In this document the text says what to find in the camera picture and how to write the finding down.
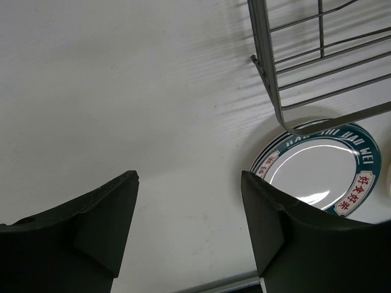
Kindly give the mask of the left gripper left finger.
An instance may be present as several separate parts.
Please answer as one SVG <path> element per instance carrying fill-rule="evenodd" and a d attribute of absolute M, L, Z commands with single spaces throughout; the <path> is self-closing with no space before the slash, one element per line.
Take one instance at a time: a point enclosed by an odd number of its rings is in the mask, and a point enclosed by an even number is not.
<path fill-rule="evenodd" d="M 135 171 L 47 211 L 1 225 L 2 292 L 110 292 L 139 189 Z"/>

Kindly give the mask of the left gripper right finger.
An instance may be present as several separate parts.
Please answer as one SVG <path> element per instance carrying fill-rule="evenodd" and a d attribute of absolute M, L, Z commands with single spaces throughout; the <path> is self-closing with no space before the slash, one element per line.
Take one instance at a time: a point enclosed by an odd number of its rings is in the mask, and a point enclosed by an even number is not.
<path fill-rule="evenodd" d="M 390 222 L 339 217 L 254 173 L 241 195 L 258 275 L 268 292 L 389 292 Z"/>

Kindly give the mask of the teal banded lettered plate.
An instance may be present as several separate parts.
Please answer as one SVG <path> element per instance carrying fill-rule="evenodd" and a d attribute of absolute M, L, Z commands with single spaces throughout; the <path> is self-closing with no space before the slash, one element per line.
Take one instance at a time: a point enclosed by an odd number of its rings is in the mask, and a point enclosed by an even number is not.
<path fill-rule="evenodd" d="M 356 123 L 292 135 L 262 179 L 333 215 L 348 217 L 359 209 L 381 174 L 381 151 L 372 135 Z"/>

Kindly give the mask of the metal wire dish rack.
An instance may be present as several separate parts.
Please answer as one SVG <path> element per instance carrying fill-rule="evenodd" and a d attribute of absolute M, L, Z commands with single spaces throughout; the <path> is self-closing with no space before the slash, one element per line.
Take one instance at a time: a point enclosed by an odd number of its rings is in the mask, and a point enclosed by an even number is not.
<path fill-rule="evenodd" d="M 255 45 L 255 54 L 252 55 L 251 61 L 257 68 L 258 74 L 263 82 L 271 104 L 274 107 L 274 113 L 277 121 L 281 127 L 283 127 L 290 134 L 297 136 L 307 136 L 390 112 L 390 102 L 386 102 L 373 107 L 364 108 L 347 115 L 331 118 L 325 122 L 305 126 L 303 128 L 292 128 L 285 121 L 284 113 L 286 111 L 297 109 L 299 107 L 332 98 L 346 92 L 352 92 L 362 87 L 390 79 L 390 74 L 384 74 L 382 76 L 378 76 L 373 79 L 367 79 L 366 81 L 349 85 L 347 87 L 325 93 L 320 96 L 305 99 L 297 103 L 285 106 L 282 105 L 280 93 L 284 90 L 292 89 L 304 84 L 309 84 L 313 81 L 317 81 L 328 76 L 334 76 L 338 73 L 352 70 L 353 68 L 361 67 L 362 65 L 373 63 L 377 60 L 381 60 L 390 56 L 389 52 L 384 52 L 373 57 L 358 60 L 351 64 L 324 71 L 312 77 L 301 79 L 290 84 L 279 85 L 278 76 L 281 74 L 307 68 L 317 63 L 324 63 L 328 60 L 344 56 L 345 54 L 390 40 L 390 28 L 385 27 L 353 37 L 344 38 L 333 43 L 326 43 L 324 40 L 324 17 L 326 15 L 339 12 L 353 4 L 354 1 L 346 1 L 341 5 L 326 10 L 324 9 L 323 2 L 318 1 L 318 11 L 316 14 L 282 24 L 277 27 L 271 27 L 269 23 L 269 13 L 266 1 L 248 1 L 247 3 Z M 316 48 L 310 49 L 308 51 L 304 51 L 284 59 L 276 60 L 274 58 L 274 50 L 272 45 L 272 33 L 285 30 L 312 20 L 317 20 L 318 22 L 319 45 Z"/>

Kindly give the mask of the cream plate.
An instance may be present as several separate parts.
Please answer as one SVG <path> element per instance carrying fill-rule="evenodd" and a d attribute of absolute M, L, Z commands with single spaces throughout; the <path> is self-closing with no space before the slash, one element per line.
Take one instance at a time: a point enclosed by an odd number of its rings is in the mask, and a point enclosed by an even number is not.
<path fill-rule="evenodd" d="M 389 197 L 391 197 L 391 163 L 388 166 L 386 173 L 386 191 Z"/>

